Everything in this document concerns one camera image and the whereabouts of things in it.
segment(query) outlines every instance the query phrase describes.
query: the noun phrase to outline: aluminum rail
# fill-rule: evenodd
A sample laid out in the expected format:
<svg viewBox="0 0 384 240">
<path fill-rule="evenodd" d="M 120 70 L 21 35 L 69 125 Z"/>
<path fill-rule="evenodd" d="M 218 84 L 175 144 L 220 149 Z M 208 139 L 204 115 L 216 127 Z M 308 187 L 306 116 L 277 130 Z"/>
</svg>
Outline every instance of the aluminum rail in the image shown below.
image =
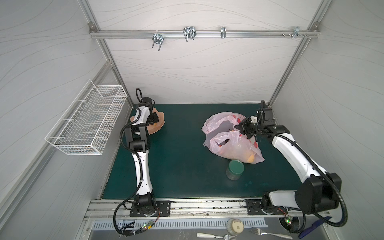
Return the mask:
<svg viewBox="0 0 384 240">
<path fill-rule="evenodd" d="M 95 31 L 90 32 L 92 38 L 150 38 L 153 34 L 161 34 L 165 38 L 185 38 L 182 30 L 153 31 Z M 296 38 L 317 38 L 319 31 L 299 30 Z M 291 38 L 294 30 L 227 30 L 226 38 Z M 220 30 L 196 30 L 195 38 L 222 38 Z"/>
</svg>

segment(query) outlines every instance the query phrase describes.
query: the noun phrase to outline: pink plastic bag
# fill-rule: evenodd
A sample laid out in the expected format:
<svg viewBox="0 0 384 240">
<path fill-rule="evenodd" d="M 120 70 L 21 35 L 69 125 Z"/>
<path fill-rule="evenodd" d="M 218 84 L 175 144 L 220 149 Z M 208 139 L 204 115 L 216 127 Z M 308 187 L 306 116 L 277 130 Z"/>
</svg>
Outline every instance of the pink plastic bag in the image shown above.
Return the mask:
<svg viewBox="0 0 384 240">
<path fill-rule="evenodd" d="M 244 163 L 263 162 L 264 158 L 255 138 L 247 139 L 239 130 L 234 129 L 244 119 L 243 115 L 232 112 L 211 116 L 202 128 L 206 134 L 203 145 L 220 157 L 237 159 Z"/>
</svg>

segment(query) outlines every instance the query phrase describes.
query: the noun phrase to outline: white wire basket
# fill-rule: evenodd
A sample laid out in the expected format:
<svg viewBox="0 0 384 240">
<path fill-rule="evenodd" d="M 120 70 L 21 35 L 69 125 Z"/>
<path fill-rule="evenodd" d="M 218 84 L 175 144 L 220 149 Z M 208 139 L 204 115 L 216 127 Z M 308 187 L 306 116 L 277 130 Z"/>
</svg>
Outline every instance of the white wire basket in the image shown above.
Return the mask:
<svg viewBox="0 0 384 240">
<path fill-rule="evenodd" d="M 89 83 L 83 88 L 45 137 L 67 155 L 101 155 L 127 98 L 121 85 L 92 85 L 88 93 Z M 81 94 L 84 99 L 77 100 Z"/>
</svg>

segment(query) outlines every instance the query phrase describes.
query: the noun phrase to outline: green table surface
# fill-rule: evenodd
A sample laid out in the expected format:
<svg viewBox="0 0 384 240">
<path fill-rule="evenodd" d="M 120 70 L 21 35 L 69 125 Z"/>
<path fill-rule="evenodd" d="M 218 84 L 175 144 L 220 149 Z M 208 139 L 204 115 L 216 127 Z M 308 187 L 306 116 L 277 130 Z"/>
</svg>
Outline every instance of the green table surface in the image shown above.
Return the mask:
<svg viewBox="0 0 384 240">
<path fill-rule="evenodd" d="M 244 164 L 240 179 L 230 180 L 225 171 L 229 159 L 203 146 L 204 122 L 220 112 L 256 114 L 259 104 L 156 104 L 165 124 L 150 135 L 149 173 L 156 198 L 249 197 L 271 190 L 295 190 L 299 177 L 284 156 L 265 138 L 258 139 L 265 158 Z M 104 190 L 104 199 L 125 199 L 136 189 L 132 154 L 120 146 Z"/>
</svg>

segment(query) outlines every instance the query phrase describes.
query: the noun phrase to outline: metal fork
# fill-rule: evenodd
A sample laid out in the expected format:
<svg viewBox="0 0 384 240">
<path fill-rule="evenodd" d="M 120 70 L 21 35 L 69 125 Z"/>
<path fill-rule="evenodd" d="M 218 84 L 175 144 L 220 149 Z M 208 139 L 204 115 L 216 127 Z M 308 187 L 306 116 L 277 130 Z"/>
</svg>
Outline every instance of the metal fork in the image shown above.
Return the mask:
<svg viewBox="0 0 384 240">
<path fill-rule="evenodd" d="M 206 234 L 206 233 L 198 233 L 196 234 L 197 237 L 205 237 L 205 238 L 221 238 L 221 239 L 224 239 L 224 240 L 236 240 L 237 236 L 232 236 L 232 235 L 225 235 L 225 236 L 216 236 L 216 235 L 213 235 L 213 234 Z"/>
<path fill-rule="evenodd" d="M 251 233 L 254 233 L 254 234 L 257 234 L 257 235 L 269 234 L 269 235 L 273 235 L 273 236 L 281 237 L 281 238 L 285 238 L 285 239 L 292 239 L 291 236 L 284 235 L 284 234 L 277 234 L 277 233 L 267 233 L 267 232 L 261 230 L 260 228 L 256 228 L 256 227 L 252 227 L 251 228 Z"/>
</svg>

